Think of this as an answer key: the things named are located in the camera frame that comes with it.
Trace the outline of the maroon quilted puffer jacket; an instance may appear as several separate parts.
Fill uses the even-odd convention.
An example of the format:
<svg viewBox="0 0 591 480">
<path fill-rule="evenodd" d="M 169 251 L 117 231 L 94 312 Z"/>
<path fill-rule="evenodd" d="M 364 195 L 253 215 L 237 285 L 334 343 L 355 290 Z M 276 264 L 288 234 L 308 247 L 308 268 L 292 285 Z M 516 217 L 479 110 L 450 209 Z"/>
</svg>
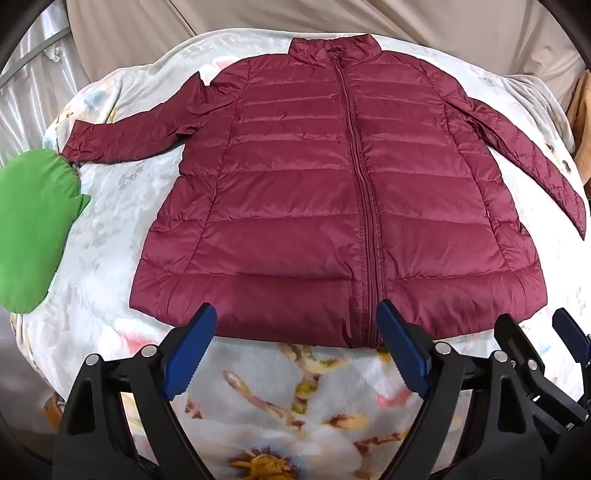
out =
<svg viewBox="0 0 591 480">
<path fill-rule="evenodd" d="M 370 35 L 296 38 L 112 124 L 76 121 L 76 164 L 181 146 L 129 304 L 180 326 L 201 304 L 221 336 L 379 344 L 390 300 L 435 338 L 533 316 L 541 262 L 496 156 L 586 231 L 584 201 L 506 116 L 435 65 Z"/>
</svg>

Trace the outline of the orange brown cloth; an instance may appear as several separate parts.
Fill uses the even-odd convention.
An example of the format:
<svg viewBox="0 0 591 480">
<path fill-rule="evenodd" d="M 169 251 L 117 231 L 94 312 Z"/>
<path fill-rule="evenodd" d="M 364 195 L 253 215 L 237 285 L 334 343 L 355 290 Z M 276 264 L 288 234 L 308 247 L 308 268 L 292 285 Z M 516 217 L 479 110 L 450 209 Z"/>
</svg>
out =
<svg viewBox="0 0 591 480">
<path fill-rule="evenodd" d="M 590 189 L 591 76 L 589 70 L 585 70 L 576 83 L 567 109 L 567 118 L 575 141 L 574 162 L 585 188 Z"/>
</svg>

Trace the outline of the green fabric pouch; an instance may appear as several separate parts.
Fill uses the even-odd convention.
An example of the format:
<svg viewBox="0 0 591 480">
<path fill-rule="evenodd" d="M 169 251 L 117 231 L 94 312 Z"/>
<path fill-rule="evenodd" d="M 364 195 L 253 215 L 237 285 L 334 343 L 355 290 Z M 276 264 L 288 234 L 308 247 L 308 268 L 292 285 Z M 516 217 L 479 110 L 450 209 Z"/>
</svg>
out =
<svg viewBox="0 0 591 480">
<path fill-rule="evenodd" d="M 29 150 L 1 168 L 3 308 L 28 314 L 43 301 L 89 202 L 77 171 L 52 150 Z"/>
</svg>

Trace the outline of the beige bed sheet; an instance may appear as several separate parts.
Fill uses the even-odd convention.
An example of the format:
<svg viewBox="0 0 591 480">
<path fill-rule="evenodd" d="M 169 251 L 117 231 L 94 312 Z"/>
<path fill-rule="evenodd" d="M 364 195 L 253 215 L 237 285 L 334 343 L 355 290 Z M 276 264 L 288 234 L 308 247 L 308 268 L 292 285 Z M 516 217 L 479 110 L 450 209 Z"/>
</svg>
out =
<svg viewBox="0 0 591 480">
<path fill-rule="evenodd" d="M 570 102 L 585 62 L 537 1 L 86 0 L 66 4 L 82 66 L 92 81 L 152 63 L 201 33 L 249 27 L 372 33 L 436 48 L 497 74 L 542 79 Z"/>
</svg>

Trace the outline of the silver satin curtain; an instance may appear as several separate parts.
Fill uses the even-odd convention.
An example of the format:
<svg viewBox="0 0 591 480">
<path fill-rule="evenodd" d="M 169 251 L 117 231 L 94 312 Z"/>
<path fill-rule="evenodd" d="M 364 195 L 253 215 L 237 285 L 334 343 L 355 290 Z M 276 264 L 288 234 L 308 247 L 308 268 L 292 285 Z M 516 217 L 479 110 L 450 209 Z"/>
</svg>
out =
<svg viewBox="0 0 591 480">
<path fill-rule="evenodd" d="M 1 163 L 41 146 L 47 127 L 89 83 L 64 1 L 32 22 L 1 70 Z"/>
</svg>

